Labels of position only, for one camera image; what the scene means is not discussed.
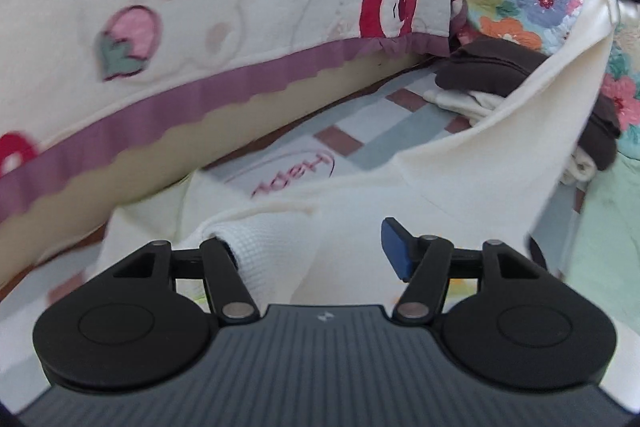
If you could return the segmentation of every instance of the strawberry print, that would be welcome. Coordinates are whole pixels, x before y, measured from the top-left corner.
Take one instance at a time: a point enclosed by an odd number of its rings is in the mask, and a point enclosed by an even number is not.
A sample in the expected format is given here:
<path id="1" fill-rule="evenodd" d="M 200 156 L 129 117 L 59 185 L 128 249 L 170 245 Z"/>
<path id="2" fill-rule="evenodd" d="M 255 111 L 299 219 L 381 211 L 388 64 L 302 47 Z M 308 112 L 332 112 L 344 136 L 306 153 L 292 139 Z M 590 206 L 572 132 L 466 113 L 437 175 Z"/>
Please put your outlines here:
<path id="1" fill-rule="evenodd" d="M 97 39 L 102 79 L 134 76 L 144 71 L 160 43 L 160 17 L 145 6 L 117 12 Z"/>

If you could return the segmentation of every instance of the white towel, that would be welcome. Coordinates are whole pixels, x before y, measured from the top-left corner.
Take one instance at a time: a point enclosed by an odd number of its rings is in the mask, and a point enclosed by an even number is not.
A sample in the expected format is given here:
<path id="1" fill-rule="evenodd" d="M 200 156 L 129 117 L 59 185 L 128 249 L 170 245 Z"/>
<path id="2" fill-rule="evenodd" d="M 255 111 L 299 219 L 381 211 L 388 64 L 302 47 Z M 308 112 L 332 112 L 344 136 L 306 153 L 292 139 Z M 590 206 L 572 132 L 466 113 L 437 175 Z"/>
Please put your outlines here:
<path id="1" fill-rule="evenodd" d="M 380 224 L 387 216 L 414 235 L 439 235 L 460 248 L 476 249 L 493 238 L 526 253 L 526 237 L 555 190 L 597 97 L 621 13 L 626 22 L 638 22 L 636 5 L 585 0 L 562 49 L 496 110 L 472 129 L 398 153 L 374 171 L 301 184 L 255 200 L 196 173 L 186 190 L 174 187 L 142 203 L 145 212 L 140 204 L 121 208 L 110 223 L 100 264 L 109 266 L 158 239 L 157 230 L 179 244 L 197 228 L 193 216 L 210 216 L 201 225 L 208 232 L 196 240 L 220 229 L 239 251 L 226 235 L 229 224 L 248 227 L 247 218 L 268 214 L 273 230 L 281 231 L 274 233 L 288 245 L 274 253 L 268 241 L 254 243 L 251 264 L 241 261 L 245 280 L 276 286 L 262 288 L 259 283 L 253 289 L 256 296 L 286 300 L 296 288 L 292 303 L 382 303 L 390 309 L 404 285 L 380 246 Z M 192 216 L 189 224 L 178 217 L 178 223 L 159 226 L 158 213 L 171 214 L 165 206 L 175 201 L 176 190 L 184 195 L 175 214 Z M 300 226 L 305 219 L 309 227 Z M 309 230 L 317 242 L 309 241 Z M 266 261 L 257 263 L 256 256 Z M 254 271 L 270 259 L 280 266 L 300 265 L 273 272 L 275 279 L 258 277 Z"/>
<path id="2" fill-rule="evenodd" d="M 422 96 L 427 102 L 438 107 L 466 116 L 471 125 L 478 124 L 482 118 L 488 117 L 504 98 L 488 92 L 430 89 Z M 560 181 L 565 185 L 575 182 L 588 182 L 598 171 L 593 161 L 581 147 L 576 146 L 569 156 Z"/>

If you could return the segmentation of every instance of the purple trim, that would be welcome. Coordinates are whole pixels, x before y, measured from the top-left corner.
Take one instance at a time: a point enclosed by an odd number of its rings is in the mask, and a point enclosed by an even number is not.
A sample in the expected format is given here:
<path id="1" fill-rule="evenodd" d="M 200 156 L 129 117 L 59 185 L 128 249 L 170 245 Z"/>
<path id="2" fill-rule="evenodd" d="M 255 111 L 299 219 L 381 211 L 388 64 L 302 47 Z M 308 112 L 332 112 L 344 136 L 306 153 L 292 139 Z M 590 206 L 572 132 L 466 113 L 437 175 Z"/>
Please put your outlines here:
<path id="1" fill-rule="evenodd" d="M 85 127 L 0 178 L 0 223 L 28 210 L 38 198 L 60 192 L 82 172 L 113 162 L 122 151 L 149 145 L 171 127 L 201 120 L 254 94 L 285 89 L 290 83 L 362 55 L 384 50 L 449 55 L 445 37 L 407 34 L 398 38 L 354 38 L 321 44 L 287 57 L 245 66 L 175 87 L 133 103 Z"/>

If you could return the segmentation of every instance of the dark brown fabric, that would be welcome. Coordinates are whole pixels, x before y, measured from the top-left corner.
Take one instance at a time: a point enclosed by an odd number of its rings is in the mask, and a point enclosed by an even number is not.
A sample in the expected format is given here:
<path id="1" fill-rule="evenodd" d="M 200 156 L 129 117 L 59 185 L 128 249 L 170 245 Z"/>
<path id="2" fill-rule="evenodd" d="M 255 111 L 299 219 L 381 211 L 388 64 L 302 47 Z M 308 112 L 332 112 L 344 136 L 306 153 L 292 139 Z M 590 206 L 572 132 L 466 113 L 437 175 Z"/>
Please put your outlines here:
<path id="1" fill-rule="evenodd" d="M 462 46 L 436 74 L 442 89 L 474 90 L 507 97 L 548 57 L 515 42 L 482 37 Z M 613 101 L 599 95 L 578 140 L 598 170 L 616 158 L 620 122 Z"/>
<path id="2" fill-rule="evenodd" d="M 436 76 L 442 89 L 475 90 L 507 97 L 547 56 L 515 42 L 484 37 L 456 50 Z"/>

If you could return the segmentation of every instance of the pink lettering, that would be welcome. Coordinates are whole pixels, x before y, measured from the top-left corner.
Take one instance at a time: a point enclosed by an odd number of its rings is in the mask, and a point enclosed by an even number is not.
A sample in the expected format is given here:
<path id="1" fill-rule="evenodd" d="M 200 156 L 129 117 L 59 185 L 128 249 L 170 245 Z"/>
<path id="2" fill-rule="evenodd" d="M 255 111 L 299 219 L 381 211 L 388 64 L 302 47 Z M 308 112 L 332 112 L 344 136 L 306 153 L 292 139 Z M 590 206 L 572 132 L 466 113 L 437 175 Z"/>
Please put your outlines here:
<path id="1" fill-rule="evenodd" d="M 316 172 L 316 166 L 317 166 L 319 163 L 324 163 L 324 164 L 327 164 L 327 165 L 331 165 L 331 164 L 332 164 L 332 161 L 331 161 L 331 159 L 330 159 L 330 158 L 327 158 L 324 154 L 321 154 L 321 153 L 318 153 L 318 152 L 317 152 L 317 153 L 316 153 L 316 159 L 313 161 L 313 163 L 309 163 L 309 162 L 308 162 L 308 161 L 306 161 L 306 160 L 304 160 L 304 161 L 302 162 L 302 164 L 303 164 L 307 169 L 309 169 L 311 172 Z"/>
<path id="2" fill-rule="evenodd" d="M 278 174 L 271 180 L 271 190 L 283 190 L 283 188 L 289 185 L 289 177 L 283 174 L 282 171 L 278 171 Z"/>
<path id="3" fill-rule="evenodd" d="M 314 160 L 304 160 L 302 163 L 296 163 L 286 173 L 278 171 L 273 180 L 269 184 L 260 182 L 256 189 L 252 192 L 253 198 L 256 194 L 270 194 L 273 191 L 283 190 L 290 185 L 292 180 L 298 180 L 307 171 L 316 172 L 316 167 L 321 163 L 329 166 L 334 165 L 334 159 L 327 153 L 316 153 Z"/>
<path id="4" fill-rule="evenodd" d="M 302 174 L 304 173 L 305 173 L 305 168 L 299 163 L 296 165 L 293 165 L 293 167 L 289 169 L 289 172 L 287 172 L 287 174 L 295 180 L 302 178 Z"/>

